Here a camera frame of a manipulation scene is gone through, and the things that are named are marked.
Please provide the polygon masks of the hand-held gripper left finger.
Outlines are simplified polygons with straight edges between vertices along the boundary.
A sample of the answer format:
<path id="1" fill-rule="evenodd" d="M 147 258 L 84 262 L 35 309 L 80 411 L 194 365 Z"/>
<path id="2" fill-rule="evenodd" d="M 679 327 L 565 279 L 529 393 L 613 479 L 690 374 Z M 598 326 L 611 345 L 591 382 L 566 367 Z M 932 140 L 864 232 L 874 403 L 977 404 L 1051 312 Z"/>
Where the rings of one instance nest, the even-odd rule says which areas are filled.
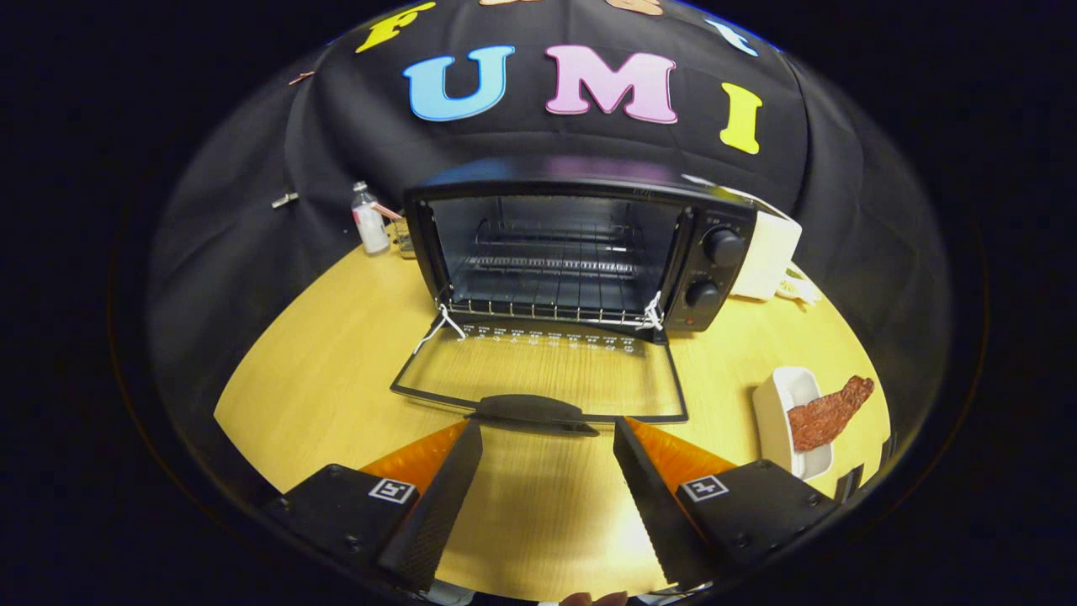
<path id="1" fill-rule="evenodd" d="M 360 582 L 431 589 L 482 456 L 465 419 L 363 465 L 324 465 L 266 502 L 263 513 L 331 567 Z"/>

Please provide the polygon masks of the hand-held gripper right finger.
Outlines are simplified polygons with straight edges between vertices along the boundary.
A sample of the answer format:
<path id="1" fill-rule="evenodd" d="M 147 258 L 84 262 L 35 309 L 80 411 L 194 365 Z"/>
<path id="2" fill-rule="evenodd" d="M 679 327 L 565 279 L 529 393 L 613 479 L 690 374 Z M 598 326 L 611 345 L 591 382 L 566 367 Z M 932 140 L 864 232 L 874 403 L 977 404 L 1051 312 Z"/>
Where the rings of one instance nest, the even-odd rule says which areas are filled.
<path id="1" fill-rule="evenodd" d="M 736 465 L 631 417 L 614 429 L 623 469 L 667 582 L 741 582 L 805 542 L 838 503 L 770 460 Z"/>

